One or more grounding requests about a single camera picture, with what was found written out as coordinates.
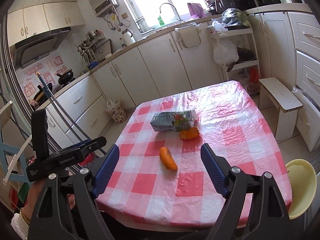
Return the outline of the person's left hand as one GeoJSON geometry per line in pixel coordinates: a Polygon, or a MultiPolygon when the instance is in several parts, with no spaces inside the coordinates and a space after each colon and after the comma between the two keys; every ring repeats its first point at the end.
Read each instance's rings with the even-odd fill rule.
{"type": "Polygon", "coordinates": [[[21,211],[22,217],[24,218],[27,224],[30,224],[31,222],[33,210],[36,206],[37,200],[40,196],[40,193],[45,183],[46,183],[45,179],[38,180],[32,183],[31,188],[29,189],[29,192],[27,195],[27,203],[22,208],[22,211],[21,211]]]}

